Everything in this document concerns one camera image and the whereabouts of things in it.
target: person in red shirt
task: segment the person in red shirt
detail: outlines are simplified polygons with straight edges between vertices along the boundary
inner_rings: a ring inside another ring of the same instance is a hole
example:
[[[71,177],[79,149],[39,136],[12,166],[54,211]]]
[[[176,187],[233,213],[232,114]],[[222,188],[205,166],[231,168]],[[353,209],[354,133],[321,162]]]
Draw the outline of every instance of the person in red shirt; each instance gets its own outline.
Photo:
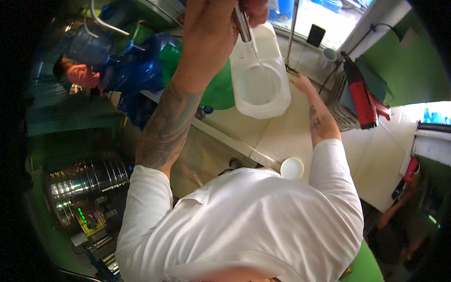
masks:
[[[60,57],[53,65],[53,74],[58,78],[65,76],[71,83],[83,88],[98,87],[99,92],[103,92],[103,88],[99,86],[100,73],[93,72],[92,67],[86,65],[73,65],[69,58]]]

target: white bowl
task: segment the white bowl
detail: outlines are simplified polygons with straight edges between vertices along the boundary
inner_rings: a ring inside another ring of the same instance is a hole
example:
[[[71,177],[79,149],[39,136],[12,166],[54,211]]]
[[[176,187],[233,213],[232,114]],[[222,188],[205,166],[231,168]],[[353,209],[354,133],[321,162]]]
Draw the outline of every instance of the white bowl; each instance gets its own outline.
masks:
[[[304,164],[298,158],[291,157],[282,163],[281,175],[290,180],[299,180],[304,174]]]

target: bottle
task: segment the bottle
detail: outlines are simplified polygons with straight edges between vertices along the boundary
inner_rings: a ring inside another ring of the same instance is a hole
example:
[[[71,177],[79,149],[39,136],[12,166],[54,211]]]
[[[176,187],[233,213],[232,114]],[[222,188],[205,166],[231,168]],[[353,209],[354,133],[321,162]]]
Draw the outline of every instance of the bottle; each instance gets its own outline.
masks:
[[[291,93],[276,33],[269,22],[251,33],[250,43],[238,37],[230,55],[236,107],[257,119],[280,116],[290,105]]]

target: red power tool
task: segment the red power tool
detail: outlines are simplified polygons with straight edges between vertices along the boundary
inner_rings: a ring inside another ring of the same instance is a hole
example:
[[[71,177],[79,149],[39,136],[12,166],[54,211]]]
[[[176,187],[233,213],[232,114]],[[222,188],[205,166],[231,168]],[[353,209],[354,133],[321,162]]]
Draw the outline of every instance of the red power tool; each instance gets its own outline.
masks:
[[[360,128],[370,129],[378,126],[378,114],[384,116],[387,120],[390,120],[390,107],[385,106],[377,100],[376,97],[371,95],[368,85],[357,65],[345,52],[341,52],[340,54],[343,58],[343,68],[345,70],[349,89],[351,90],[352,99],[354,100]]]

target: black smartphone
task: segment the black smartphone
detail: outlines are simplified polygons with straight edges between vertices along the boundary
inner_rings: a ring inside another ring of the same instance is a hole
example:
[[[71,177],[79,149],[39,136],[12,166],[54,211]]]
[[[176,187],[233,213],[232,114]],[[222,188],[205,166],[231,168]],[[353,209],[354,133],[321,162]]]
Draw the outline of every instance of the black smartphone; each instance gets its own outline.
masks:
[[[307,43],[312,44],[315,47],[319,47],[321,40],[324,37],[326,30],[319,26],[312,24],[310,33],[308,34]]]

